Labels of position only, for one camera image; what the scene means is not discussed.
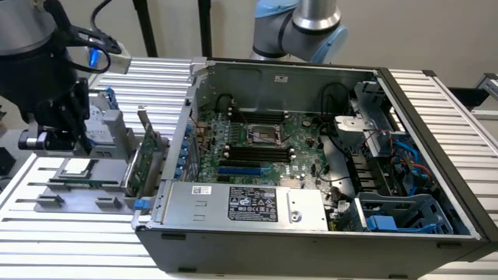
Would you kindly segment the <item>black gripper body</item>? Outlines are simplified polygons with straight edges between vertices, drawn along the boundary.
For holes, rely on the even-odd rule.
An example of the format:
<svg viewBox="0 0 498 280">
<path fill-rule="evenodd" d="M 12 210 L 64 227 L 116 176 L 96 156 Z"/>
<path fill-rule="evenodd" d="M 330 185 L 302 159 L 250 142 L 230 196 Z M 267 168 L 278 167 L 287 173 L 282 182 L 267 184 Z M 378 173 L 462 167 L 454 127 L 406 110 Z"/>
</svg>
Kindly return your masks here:
<svg viewBox="0 0 498 280">
<path fill-rule="evenodd" d="M 66 48 L 1 56 L 1 96 L 17 106 L 24 122 L 29 114 L 37 123 L 63 122 L 58 105 L 70 96 L 78 78 L 68 59 Z"/>
</svg>

